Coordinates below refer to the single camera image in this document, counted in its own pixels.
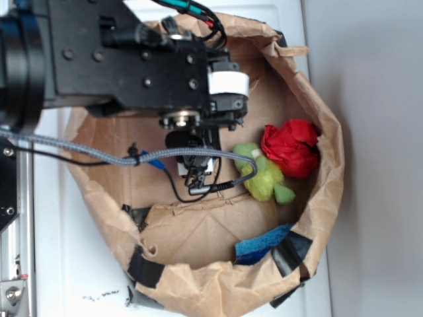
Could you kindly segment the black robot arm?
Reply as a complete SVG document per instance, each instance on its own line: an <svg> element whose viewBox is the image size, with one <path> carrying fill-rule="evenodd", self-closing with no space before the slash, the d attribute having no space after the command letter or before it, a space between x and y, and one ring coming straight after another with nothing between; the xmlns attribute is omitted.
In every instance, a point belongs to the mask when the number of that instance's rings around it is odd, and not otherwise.
<svg viewBox="0 0 423 317"><path fill-rule="evenodd" d="M32 131L42 110L159 118L171 129L226 126L247 114L249 78L231 61L223 24L195 1L163 1L204 23L157 30L123 1L15 1L1 17L1 123Z"/></svg>

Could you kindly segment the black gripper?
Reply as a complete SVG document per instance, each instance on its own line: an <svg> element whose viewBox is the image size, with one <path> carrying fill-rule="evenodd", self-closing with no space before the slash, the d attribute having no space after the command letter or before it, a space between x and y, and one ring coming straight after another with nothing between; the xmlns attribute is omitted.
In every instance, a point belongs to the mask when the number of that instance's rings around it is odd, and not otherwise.
<svg viewBox="0 0 423 317"><path fill-rule="evenodd" d="M168 128L228 127L247 113L249 76L224 39L207 44L173 19L159 31L121 1L48 1L47 108L158 117Z"/></svg>

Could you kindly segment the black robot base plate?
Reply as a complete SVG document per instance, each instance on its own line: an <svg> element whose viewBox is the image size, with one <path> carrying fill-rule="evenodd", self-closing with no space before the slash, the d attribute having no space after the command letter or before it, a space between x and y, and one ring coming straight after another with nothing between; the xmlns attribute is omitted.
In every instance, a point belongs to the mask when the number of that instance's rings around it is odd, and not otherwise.
<svg viewBox="0 0 423 317"><path fill-rule="evenodd" d="M17 217L17 158L13 145L1 137L1 233Z"/></svg>

